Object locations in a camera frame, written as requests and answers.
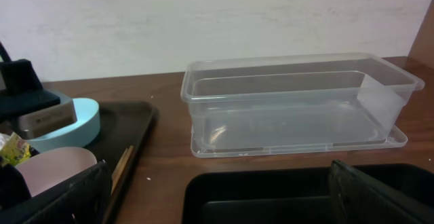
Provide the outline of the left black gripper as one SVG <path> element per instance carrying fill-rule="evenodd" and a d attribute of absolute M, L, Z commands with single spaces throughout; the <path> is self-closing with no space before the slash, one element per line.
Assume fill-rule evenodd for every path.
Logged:
<path fill-rule="evenodd" d="M 1 122 L 60 104 L 60 97 L 42 86 L 29 60 L 1 63 Z M 31 198 L 22 174 L 1 157 L 1 210 Z"/>

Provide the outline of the green orange snack wrapper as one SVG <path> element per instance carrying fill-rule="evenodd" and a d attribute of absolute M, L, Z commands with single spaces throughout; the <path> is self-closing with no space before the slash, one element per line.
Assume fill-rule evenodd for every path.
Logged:
<path fill-rule="evenodd" d="M 16 166 L 31 158 L 31 146 L 18 134 L 1 134 L 1 166 Z"/>

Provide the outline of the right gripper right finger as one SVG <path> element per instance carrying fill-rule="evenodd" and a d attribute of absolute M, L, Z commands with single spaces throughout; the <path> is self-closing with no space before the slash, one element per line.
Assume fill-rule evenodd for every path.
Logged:
<path fill-rule="evenodd" d="M 338 223 L 433 222 L 433 209 L 368 174 L 334 160 L 328 184 Z"/>

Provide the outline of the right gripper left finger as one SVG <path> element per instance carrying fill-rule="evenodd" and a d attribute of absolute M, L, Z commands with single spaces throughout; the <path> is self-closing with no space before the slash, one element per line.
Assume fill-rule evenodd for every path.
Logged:
<path fill-rule="evenodd" d="M 111 189 L 109 166 L 98 162 L 35 197 L 1 210 L 1 224 L 101 223 Z"/>

